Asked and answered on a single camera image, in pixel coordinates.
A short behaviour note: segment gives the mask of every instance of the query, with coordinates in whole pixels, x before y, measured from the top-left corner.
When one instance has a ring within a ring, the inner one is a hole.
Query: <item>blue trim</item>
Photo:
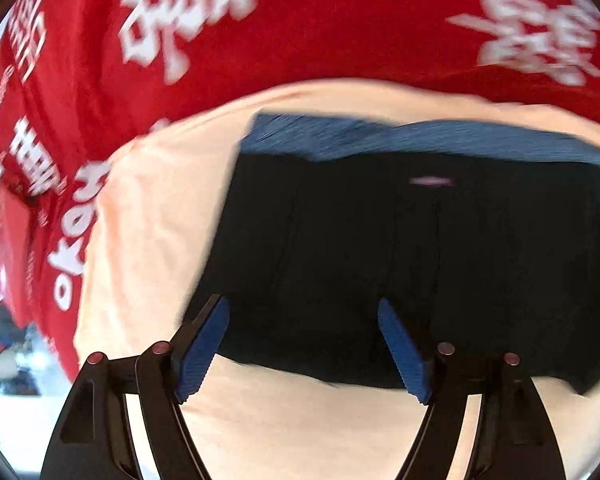
[[[404,387],[421,403],[426,404],[431,397],[426,365],[391,303],[384,298],[378,303],[378,326],[400,372]]]
[[[437,152],[600,166],[600,148],[555,132],[478,121],[390,126],[346,118],[259,114],[241,153],[335,160],[362,153]]]
[[[229,325],[229,311],[229,301],[221,298],[184,356],[180,367],[180,382],[175,390],[178,402],[184,402],[200,389]]]

